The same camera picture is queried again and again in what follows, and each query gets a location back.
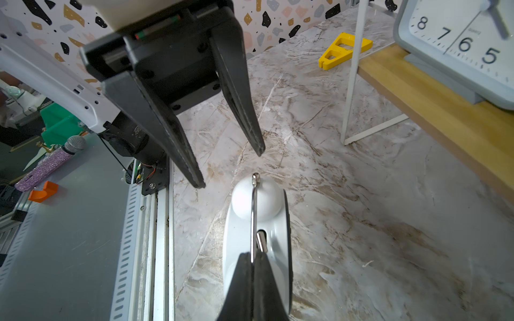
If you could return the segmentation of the wooden two-tier shelf white frame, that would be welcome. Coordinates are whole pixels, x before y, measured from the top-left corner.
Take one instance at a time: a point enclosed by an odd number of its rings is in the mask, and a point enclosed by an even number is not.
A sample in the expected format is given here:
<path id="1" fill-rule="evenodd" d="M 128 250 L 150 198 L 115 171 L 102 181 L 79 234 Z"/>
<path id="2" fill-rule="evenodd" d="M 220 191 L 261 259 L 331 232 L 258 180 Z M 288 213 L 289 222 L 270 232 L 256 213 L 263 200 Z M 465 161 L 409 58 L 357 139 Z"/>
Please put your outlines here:
<path id="1" fill-rule="evenodd" d="M 513 110 L 496 107 L 395 40 L 369 56 L 354 57 L 350 81 L 357 76 L 498 194 L 513 200 Z"/>

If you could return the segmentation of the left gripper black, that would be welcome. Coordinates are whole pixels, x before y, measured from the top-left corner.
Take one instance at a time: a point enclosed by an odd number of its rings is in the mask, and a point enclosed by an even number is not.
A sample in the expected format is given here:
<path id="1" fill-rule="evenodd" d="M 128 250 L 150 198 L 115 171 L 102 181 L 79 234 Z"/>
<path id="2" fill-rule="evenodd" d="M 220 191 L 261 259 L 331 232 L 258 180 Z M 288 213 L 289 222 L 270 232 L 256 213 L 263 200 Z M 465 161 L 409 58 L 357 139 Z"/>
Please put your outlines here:
<path id="1" fill-rule="evenodd" d="M 83 47 L 105 96 L 150 136 L 190 184 L 206 186 L 175 114 L 223 93 L 258 156 L 266 149 L 252 102 L 232 1 L 89 1 L 112 32 Z"/>

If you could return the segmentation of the grey rectangular alarm clock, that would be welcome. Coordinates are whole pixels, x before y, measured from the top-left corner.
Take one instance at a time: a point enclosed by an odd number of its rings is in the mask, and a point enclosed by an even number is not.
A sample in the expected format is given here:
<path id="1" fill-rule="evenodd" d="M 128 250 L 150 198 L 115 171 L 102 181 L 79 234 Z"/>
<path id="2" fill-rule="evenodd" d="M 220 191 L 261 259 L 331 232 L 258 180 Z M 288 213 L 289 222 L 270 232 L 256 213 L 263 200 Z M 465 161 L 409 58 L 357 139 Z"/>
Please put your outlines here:
<path id="1" fill-rule="evenodd" d="M 395 42 L 504 110 L 513 110 L 512 1 L 403 1 Z"/>

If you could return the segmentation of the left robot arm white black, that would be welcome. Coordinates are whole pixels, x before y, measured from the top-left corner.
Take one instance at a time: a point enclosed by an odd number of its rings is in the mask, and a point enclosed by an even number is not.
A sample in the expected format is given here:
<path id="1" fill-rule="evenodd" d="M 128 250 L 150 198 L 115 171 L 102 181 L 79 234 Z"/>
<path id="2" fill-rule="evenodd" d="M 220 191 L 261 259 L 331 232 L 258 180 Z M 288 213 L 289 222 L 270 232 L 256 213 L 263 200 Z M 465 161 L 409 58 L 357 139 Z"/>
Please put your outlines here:
<path id="1" fill-rule="evenodd" d="M 91 1 L 112 33 L 80 47 L 94 90 L 1 16 L 1 68 L 66 108 L 120 155 L 170 163 L 205 187 L 178 119 L 222 93 L 257 155 L 265 151 L 231 1 Z"/>

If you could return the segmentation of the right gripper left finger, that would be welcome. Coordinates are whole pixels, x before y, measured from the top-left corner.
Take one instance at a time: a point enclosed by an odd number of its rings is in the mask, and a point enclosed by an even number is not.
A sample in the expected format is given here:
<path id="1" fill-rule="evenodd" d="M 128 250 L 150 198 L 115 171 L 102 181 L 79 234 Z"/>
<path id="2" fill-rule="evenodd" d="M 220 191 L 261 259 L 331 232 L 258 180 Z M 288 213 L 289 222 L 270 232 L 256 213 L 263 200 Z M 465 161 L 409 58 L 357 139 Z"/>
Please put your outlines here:
<path id="1" fill-rule="evenodd" d="M 250 253 L 240 254 L 217 320 L 252 319 L 252 273 Z"/>

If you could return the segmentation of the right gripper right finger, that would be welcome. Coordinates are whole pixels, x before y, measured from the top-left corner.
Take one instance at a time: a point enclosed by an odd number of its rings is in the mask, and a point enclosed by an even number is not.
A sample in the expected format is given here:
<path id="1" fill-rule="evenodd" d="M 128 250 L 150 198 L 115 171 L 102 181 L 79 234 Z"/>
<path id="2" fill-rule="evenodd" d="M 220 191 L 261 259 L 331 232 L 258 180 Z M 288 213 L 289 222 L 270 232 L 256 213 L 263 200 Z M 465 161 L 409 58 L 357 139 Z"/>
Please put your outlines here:
<path id="1" fill-rule="evenodd" d="M 253 269 L 254 320 L 288 320 L 267 254 L 257 252 Z"/>

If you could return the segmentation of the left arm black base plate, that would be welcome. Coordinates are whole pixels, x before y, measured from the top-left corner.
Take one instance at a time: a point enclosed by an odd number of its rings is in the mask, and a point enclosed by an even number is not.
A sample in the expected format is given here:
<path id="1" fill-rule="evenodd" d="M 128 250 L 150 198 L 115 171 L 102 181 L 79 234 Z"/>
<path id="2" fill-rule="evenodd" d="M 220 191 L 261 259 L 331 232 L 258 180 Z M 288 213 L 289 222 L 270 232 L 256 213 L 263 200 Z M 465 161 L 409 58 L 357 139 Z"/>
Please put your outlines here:
<path id="1" fill-rule="evenodd" d="M 158 164 L 147 166 L 137 161 L 135 183 L 143 196 L 152 195 L 169 186 L 170 162 L 164 157 Z"/>

